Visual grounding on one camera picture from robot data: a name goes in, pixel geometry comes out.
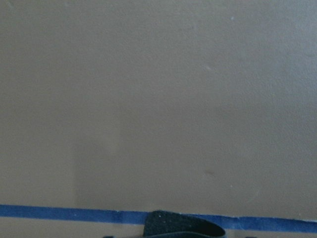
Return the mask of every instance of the blue painter's tape strip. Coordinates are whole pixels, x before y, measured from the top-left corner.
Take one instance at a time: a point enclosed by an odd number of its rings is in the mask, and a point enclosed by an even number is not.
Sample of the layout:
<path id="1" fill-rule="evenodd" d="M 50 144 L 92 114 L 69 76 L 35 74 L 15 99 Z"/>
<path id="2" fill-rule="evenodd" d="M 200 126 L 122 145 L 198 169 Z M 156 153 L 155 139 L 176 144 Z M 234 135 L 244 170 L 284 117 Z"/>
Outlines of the blue painter's tape strip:
<path id="1" fill-rule="evenodd" d="M 113 211 L 76 208 L 0 205 L 0 217 L 49 220 L 144 224 L 148 212 Z M 225 229 L 317 233 L 317 222 L 269 217 L 227 217 L 192 215 L 214 222 Z"/>

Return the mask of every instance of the black curved strap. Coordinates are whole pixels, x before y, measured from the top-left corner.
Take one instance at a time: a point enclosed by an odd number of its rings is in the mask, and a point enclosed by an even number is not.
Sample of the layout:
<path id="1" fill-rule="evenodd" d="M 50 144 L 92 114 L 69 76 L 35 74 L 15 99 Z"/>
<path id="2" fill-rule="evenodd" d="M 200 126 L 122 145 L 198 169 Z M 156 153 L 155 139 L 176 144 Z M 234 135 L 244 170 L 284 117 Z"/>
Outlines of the black curved strap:
<path id="1" fill-rule="evenodd" d="M 145 221 L 144 237 L 225 238 L 220 226 L 193 216 L 166 211 L 151 212 Z"/>

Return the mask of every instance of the blue tape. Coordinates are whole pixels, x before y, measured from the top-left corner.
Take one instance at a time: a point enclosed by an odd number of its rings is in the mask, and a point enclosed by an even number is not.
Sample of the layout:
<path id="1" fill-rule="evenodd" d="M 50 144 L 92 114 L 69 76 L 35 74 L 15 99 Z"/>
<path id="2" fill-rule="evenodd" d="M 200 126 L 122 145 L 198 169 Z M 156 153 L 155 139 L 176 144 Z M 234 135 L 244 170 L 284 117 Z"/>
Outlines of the blue tape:
<path id="1" fill-rule="evenodd" d="M 0 217 L 143 225 L 148 212 L 0 205 Z M 225 229 L 317 233 L 317 222 L 269 217 L 192 215 Z"/>

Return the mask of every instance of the black fabric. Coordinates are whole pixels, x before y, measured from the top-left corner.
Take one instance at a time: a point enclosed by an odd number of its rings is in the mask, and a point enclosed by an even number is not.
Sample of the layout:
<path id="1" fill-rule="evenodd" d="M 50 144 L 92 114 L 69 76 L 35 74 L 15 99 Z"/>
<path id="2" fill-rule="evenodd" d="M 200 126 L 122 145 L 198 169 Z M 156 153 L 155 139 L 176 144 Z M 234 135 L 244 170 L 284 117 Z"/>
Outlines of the black fabric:
<path id="1" fill-rule="evenodd" d="M 151 212 L 145 221 L 143 236 L 156 238 L 224 238 L 220 226 L 192 216 L 166 211 Z"/>

